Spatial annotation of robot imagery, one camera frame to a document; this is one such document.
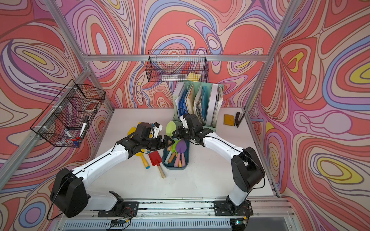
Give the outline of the red square shovel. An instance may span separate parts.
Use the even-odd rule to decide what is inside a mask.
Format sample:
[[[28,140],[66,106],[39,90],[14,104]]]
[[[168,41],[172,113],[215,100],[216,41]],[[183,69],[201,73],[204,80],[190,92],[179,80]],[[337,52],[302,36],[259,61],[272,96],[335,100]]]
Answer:
[[[149,153],[149,158],[150,158],[150,161],[151,161],[151,164],[152,166],[157,166],[159,171],[160,171],[160,174],[161,174],[161,177],[163,179],[166,178],[161,166],[160,166],[160,163],[162,162],[162,159],[161,159],[161,156],[159,154],[158,151],[154,151],[154,152],[151,152]]]

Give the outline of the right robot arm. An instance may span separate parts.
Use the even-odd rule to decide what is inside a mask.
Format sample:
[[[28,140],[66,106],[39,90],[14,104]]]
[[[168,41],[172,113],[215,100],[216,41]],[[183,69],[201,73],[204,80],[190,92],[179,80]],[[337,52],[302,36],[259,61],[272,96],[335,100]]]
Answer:
[[[256,151],[251,147],[233,145],[221,138],[213,130],[203,127],[195,114],[185,114],[180,120],[182,125],[172,133],[175,138],[213,150],[231,163],[235,185],[218,210],[237,215],[243,208],[248,209],[248,195],[255,185],[265,180],[266,175]]]

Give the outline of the white book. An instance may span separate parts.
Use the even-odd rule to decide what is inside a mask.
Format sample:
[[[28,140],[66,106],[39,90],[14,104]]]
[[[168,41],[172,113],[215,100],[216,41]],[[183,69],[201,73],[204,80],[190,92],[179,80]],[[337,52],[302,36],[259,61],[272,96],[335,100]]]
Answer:
[[[214,117],[214,110],[216,107],[217,102],[217,95],[218,95],[218,84],[212,84],[211,93],[209,97],[208,109],[207,109],[207,116],[205,125],[208,127],[212,126],[213,117]]]

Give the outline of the yellow round shovel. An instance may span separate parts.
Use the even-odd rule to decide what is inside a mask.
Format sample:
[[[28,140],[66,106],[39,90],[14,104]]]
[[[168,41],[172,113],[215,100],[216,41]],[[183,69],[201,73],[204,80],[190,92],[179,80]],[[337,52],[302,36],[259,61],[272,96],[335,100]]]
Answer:
[[[131,127],[130,130],[127,132],[127,135],[133,134],[136,131],[136,127]]]

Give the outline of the teal storage box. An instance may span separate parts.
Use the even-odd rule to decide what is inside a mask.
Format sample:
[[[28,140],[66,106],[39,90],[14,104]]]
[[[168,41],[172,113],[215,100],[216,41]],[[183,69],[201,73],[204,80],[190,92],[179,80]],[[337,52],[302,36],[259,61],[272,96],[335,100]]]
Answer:
[[[183,152],[177,153],[176,145],[181,142],[179,139],[174,138],[175,144],[163,150],[162,164],[170,170],[184,170],[189,164],[189,142],[184,141],[186,149]]]

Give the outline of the yellow sponge in basket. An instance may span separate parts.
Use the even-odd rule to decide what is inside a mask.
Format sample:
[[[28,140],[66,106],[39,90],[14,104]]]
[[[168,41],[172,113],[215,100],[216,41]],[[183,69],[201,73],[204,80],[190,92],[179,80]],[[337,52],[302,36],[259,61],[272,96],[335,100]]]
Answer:
[[[187,81],[191,81],[191,82],[199,82],[200,78],[201,78],[201,74],[189,73],[187,75]]]

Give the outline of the green file organizer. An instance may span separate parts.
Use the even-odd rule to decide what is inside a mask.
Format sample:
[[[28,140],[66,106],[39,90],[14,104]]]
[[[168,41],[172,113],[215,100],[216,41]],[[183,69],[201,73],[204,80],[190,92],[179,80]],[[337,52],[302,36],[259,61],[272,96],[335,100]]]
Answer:
[[[218,84],[218,95],[217,95],[217,102],[216,107],[214,110],[214,117],[212,126],[208,127],[205,125],[206,116],[207,116],[207,109],[209,103],[209,97],[211,93],[213,83],[205,83],[205,82],[178,82],[176,87],[172,93],[172,101],[173,101],[173,108],[174,108],[174,116],[173,121],[175,124],[181,124],[180,117],[177,115],[178,109],[178,102],[179,97],[183,90],[187,90],[186,95],[186,103],[188,107],[188,112],[190,114],[195,114],[199,121],[201,122],[202,126],[211,129],[212,131],[216,131],[216,125],[218,120],[218,114],[220,108],[223,104],[223,93],[224,93],[224,86],[222,84]]]

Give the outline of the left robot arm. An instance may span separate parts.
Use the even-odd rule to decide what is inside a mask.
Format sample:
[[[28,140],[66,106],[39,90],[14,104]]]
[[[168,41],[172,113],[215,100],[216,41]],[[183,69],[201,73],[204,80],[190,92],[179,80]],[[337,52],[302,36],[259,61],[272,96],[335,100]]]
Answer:
[[[115,192],[107,194],[88,192],[87,188],[117,164],[128,160],[142,150],[149,152],[166,149],[172,144],[172,131],[161,136],[159,123],[140,123],[136,130],[115,142],[113,147],[90,162],[72,170],[64,168],[55,178],[50,195],[52,204],[68,218],[85,210],[102,210],[114,215],[123,213],[123,199]]]

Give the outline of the black white marker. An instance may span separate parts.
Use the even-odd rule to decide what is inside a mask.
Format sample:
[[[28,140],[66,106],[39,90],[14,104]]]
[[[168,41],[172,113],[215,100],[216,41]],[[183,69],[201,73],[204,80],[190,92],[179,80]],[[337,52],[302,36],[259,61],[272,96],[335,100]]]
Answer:
[[[83,135],[83,133],[84,133],[84,131],[85,131],[88,123],[89,123],[89,116],[85,116],[84,122],[83,122],[82,127],[81,127],[81,130],[80,130],[79,138],[82,137],[82,135]]]

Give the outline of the light green round shovel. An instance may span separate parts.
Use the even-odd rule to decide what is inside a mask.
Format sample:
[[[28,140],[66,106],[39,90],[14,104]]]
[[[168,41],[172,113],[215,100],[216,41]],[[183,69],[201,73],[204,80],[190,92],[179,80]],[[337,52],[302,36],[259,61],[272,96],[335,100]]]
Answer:
[[[176,130],[176,124],[174,121],[170,121],[166,126],[166,135],[172,139],[172,133]]]

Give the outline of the green trowel wooden handle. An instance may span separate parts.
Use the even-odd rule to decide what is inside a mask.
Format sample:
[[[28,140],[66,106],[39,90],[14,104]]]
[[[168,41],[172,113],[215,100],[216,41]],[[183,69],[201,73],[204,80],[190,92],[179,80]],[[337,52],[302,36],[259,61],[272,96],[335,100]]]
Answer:
[[[176,140],[175,143],[171,146],[171,149],[170,151],[172,152],[171,154],[171,157],[169,159],[169,163],[172,162],[172,160],[174,159],[174,156],[176,155],[176,145],[178,144],[179,140]]]

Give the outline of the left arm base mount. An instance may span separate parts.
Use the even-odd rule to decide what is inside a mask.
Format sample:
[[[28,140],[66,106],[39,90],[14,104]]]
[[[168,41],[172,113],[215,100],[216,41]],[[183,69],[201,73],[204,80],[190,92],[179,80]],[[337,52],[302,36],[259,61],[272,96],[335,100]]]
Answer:
[[[127,215],[131,218],[136,217],[138,213],[139,202],[137,201],[125,201],[120,195],[114,191],[109,191],[109,193],[117,199],[114,207],[109,210],[99,210],[98,217],[101,218],[112,218],[112,217],[123,217]]]

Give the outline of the purple trowel pink handle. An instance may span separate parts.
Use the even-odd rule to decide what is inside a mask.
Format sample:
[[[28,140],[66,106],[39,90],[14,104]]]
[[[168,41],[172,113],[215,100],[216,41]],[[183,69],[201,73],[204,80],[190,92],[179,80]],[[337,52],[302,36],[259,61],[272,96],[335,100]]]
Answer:
[[[185,154],[181,153],[181,167],[186,166],[186,159],[185,159]]]
[[[187,145],[186,145],[185,140],[180,140],[178,144],[176,145],[177,156],[176,156],[176,160],[174,163],[174,167],[179,167],[179,162],[181,162],[181,153],[185,154],[186,150],[187,150]]]

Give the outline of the yellow shovel blue-tipped handle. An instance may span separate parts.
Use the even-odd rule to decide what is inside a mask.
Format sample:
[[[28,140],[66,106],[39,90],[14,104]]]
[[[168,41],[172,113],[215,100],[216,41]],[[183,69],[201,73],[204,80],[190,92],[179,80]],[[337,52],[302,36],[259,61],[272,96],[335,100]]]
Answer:
[[[140,157],[140,158],[141,158],[141,160],[142,160],[142,163],[143,163],[144,167],[145,167],[146,169],[149,169],[149,168],[150,168],[150,166],[149,166],[149,164],[148,164],[147,160],[145,159],[144,154],[145,154],[145,153],[139,152],[139,153],[136,153],[135,155],[136,155],[136,156],[138,156],[138,157]]]

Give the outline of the clear box in basket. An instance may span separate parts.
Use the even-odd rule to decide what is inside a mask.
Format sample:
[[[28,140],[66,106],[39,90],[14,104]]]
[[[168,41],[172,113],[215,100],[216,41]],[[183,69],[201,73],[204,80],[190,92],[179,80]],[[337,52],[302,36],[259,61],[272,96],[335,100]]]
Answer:
[[[186,74],[164,74],[161,77],[161,81],[187,81]]]

